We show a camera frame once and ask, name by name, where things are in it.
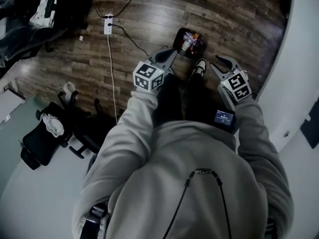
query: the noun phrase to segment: electrical cable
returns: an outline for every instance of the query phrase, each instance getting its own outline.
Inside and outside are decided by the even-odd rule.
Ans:
[[[118,14],[116,14],[115,16],[113,16],[113,18],[119,16],[119,15],[125,10],[125,8],[130,4],[131,1],[132,1],[132,0],[129,0],[129,2],[123,7],[123,9],[120,10],[120,12],[119,12]]]
[[[93,6],[94,7],[94,9],[95,9],[95,11],[96,11],[96,13],[98,14],[98,16],[99,17],[101,17],[101,18],[106,18],[106,17],[108,17],[108,18],[115,18],[115,17],[118,17],[124,10],[125,10],[125,8],[131,3],[131,1],[132,0],[129,0],[129,2],[120,10],[120,12],[118,13],[118,14],[116,14],[115,16],[101,16],[101,14],[98,12],[98,10],[95,8],[95,6]]]
[[[108,34],[108,45],[109,45],[109,51],[110,51],[110,61],[111,61],[111,77],[112,77],[112,85],[113,85],[113,101],[114,101],[114,113],[115,113],[115,120],[116,125],[118,124],[118,118],[116,115],[116,103],[115,103],[115,85],[114,85],[114,75],[113,75],[113,66],[112,66],[112,54],[111,54],[111,46],[110,46],[110,35]]]
[[[121,27],[121,26],[119,26],[119,25],[111,24],[111,23],[109,23],[108,25],[109,25],[109,26],[112,25],[112,26],[117,26],[117,27],[119,27],[119,28],[124,32],[124,34],[127,36],[127,38],[128,38],[129,40],[131,40],[131,42],[132,42],[138,49],[140,49],[141,51],[143,51],[143,52],[149,57],[149,54],[148,54],[145,50],[143,50],[142,48],[138,47],[138,45],[133,41],[132,38],[130,38],[130,36],[126,33],[126,31],[125,31],[125,29],[124,29],[123,27]]]

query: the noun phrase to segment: fiducial marker cube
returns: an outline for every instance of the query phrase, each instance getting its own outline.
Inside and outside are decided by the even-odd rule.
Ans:
[[[227,80],[220,82],[220,85],[225,87],[228,93],[230,93],[237,102],[252,93],[248,83],[248,77],[244,71],[240,71]]]
[[[151,92],[163,84],[164,76],[163,69],[141,61],[133,72],[134,85]]]

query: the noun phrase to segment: white cloth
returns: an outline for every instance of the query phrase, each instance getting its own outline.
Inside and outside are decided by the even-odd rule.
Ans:
[[[47,3],[48,0],[41,0],[35,15],[33,15],[30,19],[30,22],[33,23],[36,27],[53,27],[55,11],[53,10],[51,12],[49,18],[44,17]]]
[[[45,114],[42,118],[44,124],[46,125],[46,130],[53,134],[55,138],[64,134],[64,128],[62,123],[51,114]]]

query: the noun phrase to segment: small screen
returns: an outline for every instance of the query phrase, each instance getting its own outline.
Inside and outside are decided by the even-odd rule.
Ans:
[[[231,125],[234,115],[217,110],[214,121],[224,125]]]

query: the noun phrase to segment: power strip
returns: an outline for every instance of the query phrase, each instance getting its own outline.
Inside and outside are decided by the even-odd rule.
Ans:
[[[107,14],[105,15],[105,17],[106,18],[104,19],[104,34],[112,34],[112,26],[109,26],[108,24],[113,24],[113,14]]]

